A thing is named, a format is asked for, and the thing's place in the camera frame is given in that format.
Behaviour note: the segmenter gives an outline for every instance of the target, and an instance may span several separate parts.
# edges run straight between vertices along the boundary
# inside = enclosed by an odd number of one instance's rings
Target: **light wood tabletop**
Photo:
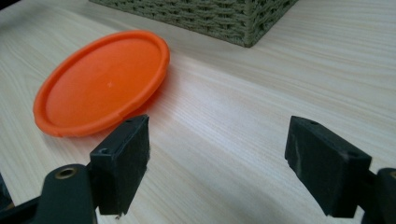
[[[15,204],[111,132],[57,138],[34,122],[43,81],[105,35],[149,30],[171,50],[140,112],[151,158],[128,214],[99,223],[360,223],[325,217],[289,168],[290,116],[315,120],[396,163],[396,1],[300,0],[245,49],[86,0],[22,0],[0,11],[0,171]]]

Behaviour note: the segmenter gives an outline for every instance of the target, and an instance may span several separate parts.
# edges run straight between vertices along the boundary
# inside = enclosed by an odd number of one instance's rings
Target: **wooden table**
[[[244,49],[88,1],[22,0],[0,11],[0,171],[15,204],[110,130],[43,134],[39,87],[68,55],[104,35],[144,29],[171,50],[142,111],[151,159],[129,213],[100,223],[360,223],[325,217],[284,159],[290,116],[313,119],[395,167],[396,2],[300,0]]]

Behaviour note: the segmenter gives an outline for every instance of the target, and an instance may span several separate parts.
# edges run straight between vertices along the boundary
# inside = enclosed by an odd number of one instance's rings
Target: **woven basket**
[[[246,48],[297,0],[90,0]]]

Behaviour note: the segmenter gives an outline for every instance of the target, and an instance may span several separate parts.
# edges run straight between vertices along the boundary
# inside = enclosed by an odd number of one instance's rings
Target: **metal screw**
[[[59,171],[58,173],[55,174],[55,178],[57,179],[67,179],[72,177],[77,173],[77,168],[76,167],[66,167]]]

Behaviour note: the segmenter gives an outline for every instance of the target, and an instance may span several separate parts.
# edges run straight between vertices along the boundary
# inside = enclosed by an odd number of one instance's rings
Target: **orange lid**
[[[157,90],[169,57],[166,43],[147,31],[92,42],[43,83],[35,98],[36,125],[54,136],[83,136],[116,125]]]

